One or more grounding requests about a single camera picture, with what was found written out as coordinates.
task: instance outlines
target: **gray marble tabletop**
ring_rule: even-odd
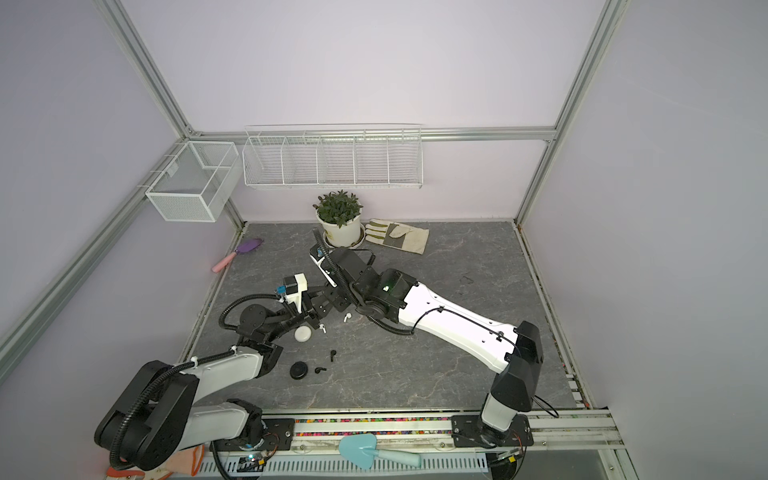
[[[423,255],[366,242],[376,252],[374,267],[396,268],[415,276],[454,303],[488,318],[511,324],[522,320],[541,330],[545,362],[537,394],[556,408],[573,408],[575,401],[565,377],[528,266],[508,222],[414,223],[429,228]],[[272,293],[282,278],[305,273],[310,285],[323,276],[309,257],[314,244],[309,223],[252,223],[244,238],[260,237],[264,244],[235,257],[203,326],[194,355],[225,350],[237,341],[234,332],[217,325],[227,304],[250,293]],[[247,303],[227,318],[235,323]],[[479,409],[494,373],[475,357],[436,336],[385,332],[355,313],[343,322],[333,310],[325,319],[327,333],[313,331],[306,343],[286,334],[276,343],[284,348],[274,370],[259,379],[229,386],[200,403],[240,398],[265,410],[430,408]],[[330,361],[330,350],[338,353]],[[297,361],[310,371],[301,380],[288,370]],[[315,374],[317,366],[327,370]]]

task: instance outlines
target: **white wire basket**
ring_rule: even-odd
[[[147,190],[169,222],[215,222],[240,175],[232,142],[188,141]]]
[[[249,132],[243,147],[245,184],[257,189],[421,187],[423,161],[421,133],[413,128]]]

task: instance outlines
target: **light blue handle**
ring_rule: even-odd
[[[400,452],[399,450],[374,450],[374,455],[385,460],[391,460],[416,468],[422,466],[422,456],[418,453]]]

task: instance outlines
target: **white mesh basket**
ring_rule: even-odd
[[[170,222],[215,222],[240,179],[232,142],[188,141],[147,190]]]
[[[254,188],[421,187],[420,133],[248,137],[245,184]]]

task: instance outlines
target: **purple trowel blade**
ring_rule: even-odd
[[[235,251],[238,253],[246,253],[250,252],[251,250],[258,248],[259,245],[264,243],[264,240],[261,240],[260,238],[252,238],[250,240],[246,240],[242,242]]]

